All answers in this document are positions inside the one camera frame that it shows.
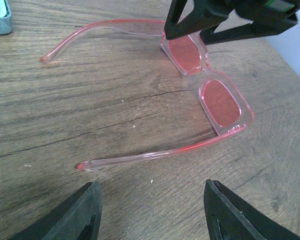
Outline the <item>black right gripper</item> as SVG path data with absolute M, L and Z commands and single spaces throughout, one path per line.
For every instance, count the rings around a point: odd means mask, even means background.
M 192 11 L 180 19 L 186 0 L 171 2 L 164 34 L 174 40 L 201 31 L 205 45 L 279 35 L 298 24 L 300 0 L 194 0 Z M 230 12 L 252 23 L 215 32 Z

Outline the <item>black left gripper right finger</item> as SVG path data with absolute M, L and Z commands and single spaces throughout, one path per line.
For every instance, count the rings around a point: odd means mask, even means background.
M 206 180 L 203 201 L 211 240 L 300 240 L 217 180 Z

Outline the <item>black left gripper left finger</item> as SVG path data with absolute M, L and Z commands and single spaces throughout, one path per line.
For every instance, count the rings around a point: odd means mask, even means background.
M 102 191 L 88 182 L 11 240 L 96 240 L 102 217 Z

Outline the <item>red transparent sunglasses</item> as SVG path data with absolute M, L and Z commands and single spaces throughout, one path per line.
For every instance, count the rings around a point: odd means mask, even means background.
M 206 73 L 206 77 L 198 89 L 198 96 L 216 136 L 170 150 L 83 161 L 77 165 L 77 169 L 92 171 L 98 167 L 181 154 L 226 139 L 253 122 L 254 112 L 232 80 L 224 73 L 211 69 L 208 50 L 199 35 L 192 33 L 174 40 L 167 40 L 164 25 L 164 21 L 154 19 L 113 19 L 90 23 L 64 38 L 50 52 L 41 57 L 40 61 L 46 64 L 53 62 L 72 41 L 94 29 L 108 28 L 128 34 L 159 36 L 161 37 L 161 48 L 181 74 L 190 76 L 202 71 Z

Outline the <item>light blue glasses case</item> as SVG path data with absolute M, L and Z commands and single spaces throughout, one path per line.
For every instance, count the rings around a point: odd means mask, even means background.
M 12 11 L 9 2 L 0 0 L 0 35 L 8 35 L 12 30 Z

